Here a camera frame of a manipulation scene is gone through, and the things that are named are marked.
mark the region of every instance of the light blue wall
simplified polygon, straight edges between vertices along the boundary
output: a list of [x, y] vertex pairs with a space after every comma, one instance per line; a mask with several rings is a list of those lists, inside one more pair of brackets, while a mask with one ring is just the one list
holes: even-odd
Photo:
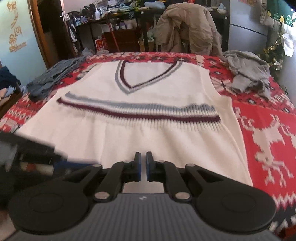
[[27, 0], [16, 0], [18, 19], [14, 27], [21, 27], [22, 35], [17, 36], [17, 44], [23, 42], [27, 46], [16, 52], [10, 52], [9, 36], [14, 33], [11, 23], [15, 18], [14, 12], [10, 12], [7, 3], [13, 0], [0, 0], [0, 60], [2, 66], [7, 66], [12, 74], [26, 85], [35, 77], [46, 71], [46, 66], [38, 47], [32, 22], [29, 15]]

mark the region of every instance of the beige puffer jacket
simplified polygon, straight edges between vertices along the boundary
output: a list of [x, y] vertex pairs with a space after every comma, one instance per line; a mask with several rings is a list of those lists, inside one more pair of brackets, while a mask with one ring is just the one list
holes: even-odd
[[159, 18], [155, 37], [161, 51], [181, 53], [181, 37], [186, 32], [188, 35], [188, 31], [191, 53], [222, 56], [219, 33], [210, 12], [201, 5], [187, 2], [170, 5]]

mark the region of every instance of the red blanket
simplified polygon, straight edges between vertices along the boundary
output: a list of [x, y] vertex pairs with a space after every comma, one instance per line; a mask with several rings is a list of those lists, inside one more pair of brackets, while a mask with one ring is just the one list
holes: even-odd
[[[128, 60], [130, 62], [176, 60], [198, 64], [210, 70], [215, 89], [230, 96], [239, 120], [247, 151], [249, 171], [255, 187], [271, 195], [278, 212], [271, 229], [296, 224], [296, 110], [279, 85], [270, 78], [271, 101], [257, 94], [236, 94], [231, 91], [233, 74], [224, 67], [219, 58], [180, 53], [114, 53], [93, 56], [79, 69], [64, 78], [55, 90], [81, 79], [97, 62]], [[33, 103], [24, 95], [1, 119], [0, 131], [14, 132], [33, 117], [55, 94]]]

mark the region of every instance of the orange wall drawing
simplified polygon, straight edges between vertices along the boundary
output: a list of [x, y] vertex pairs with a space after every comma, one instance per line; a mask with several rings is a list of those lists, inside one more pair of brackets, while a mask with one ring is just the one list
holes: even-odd
[[15, 27], [16, 23], [17, 23], [17, 19], [18, 19], [18, 11], [17, 11], [17, 2], [16, 0], [12, 0], [12, 2], [8, 2], [7, 3], [7, 8], [10, 12], [13, 12], [14, 15], [15, 15], [15, 18], [13, 20], [13, 22], [11, 23], [11, 29], [14, 28], [13, 30], [13, 33], [10, 34], [9, 36], [9, 44], [10, 44], [10, 47], [9, 47], [9, 51], [10, 52], [16, 52], [18, 50], [20, 50], [21, 48], [27, 46], [27, 43], [26, 42], [23, 42], [21, 44], [17, 44], [17, 37], [19, 35], [22, 35], [22, 30], [21, 30], [21, 27], [20, 26], [17, 26]]

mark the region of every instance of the gray refrigerator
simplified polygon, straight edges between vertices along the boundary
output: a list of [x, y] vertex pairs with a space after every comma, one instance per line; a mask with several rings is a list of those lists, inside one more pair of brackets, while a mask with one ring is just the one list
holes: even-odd
[[228, 50], [262, 52], [266, 46], [268, 27], [261, 25], [261, 0], [251, 7], [238, 0], [230, 0]]

